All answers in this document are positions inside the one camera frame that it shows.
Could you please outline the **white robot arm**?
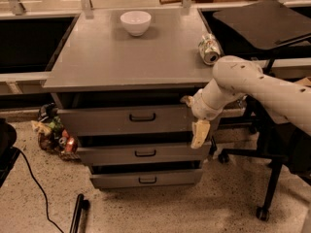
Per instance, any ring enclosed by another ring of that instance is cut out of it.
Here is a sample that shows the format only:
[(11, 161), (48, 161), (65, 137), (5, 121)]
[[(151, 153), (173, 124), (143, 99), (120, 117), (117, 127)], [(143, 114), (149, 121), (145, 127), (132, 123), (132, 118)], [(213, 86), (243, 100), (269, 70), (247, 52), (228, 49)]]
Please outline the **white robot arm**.
[(199, 149), (210, 131), (210, 122), (224, 107), (244, 95), (284, 117), (311, 135), (311, 88), (267, 76), (253, 61), (233, 55), (221, 57), (212, 68), (213, 78), (193, 96), (184, 96), (197, 122), (192, 124), (191, 147)]

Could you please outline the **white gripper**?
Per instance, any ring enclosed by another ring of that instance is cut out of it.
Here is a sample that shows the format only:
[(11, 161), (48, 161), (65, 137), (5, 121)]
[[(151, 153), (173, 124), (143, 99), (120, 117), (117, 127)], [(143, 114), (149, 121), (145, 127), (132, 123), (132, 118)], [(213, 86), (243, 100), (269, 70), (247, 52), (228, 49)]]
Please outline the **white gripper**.
[(215, 119), (222, 112), (222, 110), (213, 109), (208, 106), (203, 100), (201, 90), (198, 90), (192, 97), (187, 95), (183, 96), (180, 99), (180, 102), (186, 104), (188, 107), (191, 107), (192, 114), (198, 118), (198, 121), (191, 125), (191, 147), (193, 149), (199, 149), (204, 144), (210, 131), (209, 121)]

